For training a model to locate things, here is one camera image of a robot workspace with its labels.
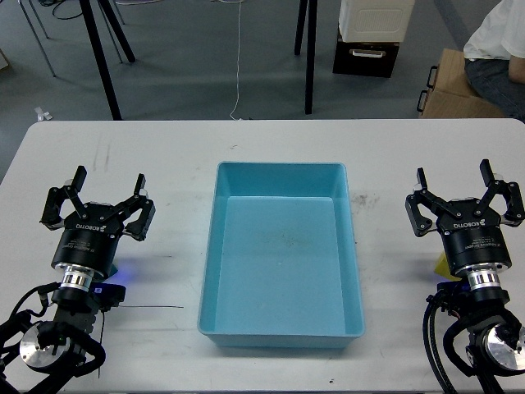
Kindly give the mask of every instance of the cardboard box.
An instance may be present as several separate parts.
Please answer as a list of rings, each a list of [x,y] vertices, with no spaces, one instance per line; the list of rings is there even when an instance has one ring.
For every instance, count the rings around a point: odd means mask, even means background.
[[[444,49],[433,84],[427,83],[422,118],[506,117],[495,105],[481,98],[468,83],[463,52]]]

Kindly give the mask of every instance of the blue plastic bin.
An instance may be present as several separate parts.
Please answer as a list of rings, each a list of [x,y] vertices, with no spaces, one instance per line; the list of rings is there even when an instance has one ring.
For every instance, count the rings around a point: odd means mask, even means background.
[[[219,165],[199,331],[219,346],[343,348],[363,335],[344,165]]]

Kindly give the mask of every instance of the jeans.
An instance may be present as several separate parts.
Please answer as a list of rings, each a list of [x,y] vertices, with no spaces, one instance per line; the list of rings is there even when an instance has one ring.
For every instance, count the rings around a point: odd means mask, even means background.
[[[525,123],[525,85],[509,79],[508,60],[465,59],[465,72],[470,85],[507,117]]]

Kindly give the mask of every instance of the yellow object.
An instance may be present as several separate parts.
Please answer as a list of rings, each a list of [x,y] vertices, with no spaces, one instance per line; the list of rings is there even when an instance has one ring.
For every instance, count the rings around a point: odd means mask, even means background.
[[[452,276],[449,270],[449,263],[446,261],[446,255],[445,252],[442,252],[440,254],[439,259],[436,261],[436,268],[434,269],[434,272],[438,275],[444,277],[445,279],[448,279],[453,282],[460,281],[461,279],[458,277]]]

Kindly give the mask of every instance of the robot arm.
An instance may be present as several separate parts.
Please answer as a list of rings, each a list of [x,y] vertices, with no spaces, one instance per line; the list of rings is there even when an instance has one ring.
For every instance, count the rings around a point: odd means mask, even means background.
[[[405,207],[416,236],[430,231],[441,235],[450,273],[460,282],[444,282],[429,296],[424,319],[427,355],[438,381],[446,393],[455,392],[439,361],[436,346],[429,344],[433,317],[439,308],[458,321],[447,330],[443,347],[453,364],[467,376],[476,375],[485,392],[503,392],[495,376],[525,373],[525,328],[504,305],[509,293],[501,288],[499,273],[512,266],[500,224],[517,227],[525,218],[523,201],[516,182],[496,180],[488,160],[480,165],[486,193],[480,199],[444,201],[427,189],[422,168],[418,169],[420,190],[408,195]],[[496,195],[502,195],[507,210],[499,215],[489,207]],[[419,212],[421,204],[437,216],[436,222]],[[469,333],[467,355],[471,365],[459,357],[454,339]]]
[[[116,269],[113,258],[118,241],[128,235],[137,241],[146,237],[155,213],[153,201],[144,190],[145,178],[140,174],[133,195],[126,201],[110,204],[83,204],[78,194],[87,172],[78,167],[72,180],[53,187],[43,210],[41,223],[50,230],[64,228],[52,267],[64,271],[61,282],[38,286],[16,305],[10,318],[0,326],[0,392],[18,393],[7,382],[5,368],[18,356],[34,371],[48,376],[28,393],[58,392],[70,379],[100,368],[106,353],[100,343],[90,337],[96,315],[117,307],[124,300],[126,289],[103,283]],[[70,200],[75,212],[60,216],[62,205]],[[124,221],[141,210],[139,218],[126,226]],[[38,293],[42,311],[19,308],[29,296]],[[48,306],[48,294],[57,310],[52,321],[31,322],[41,318]],[[17,334],[20,342],[5,346]]]

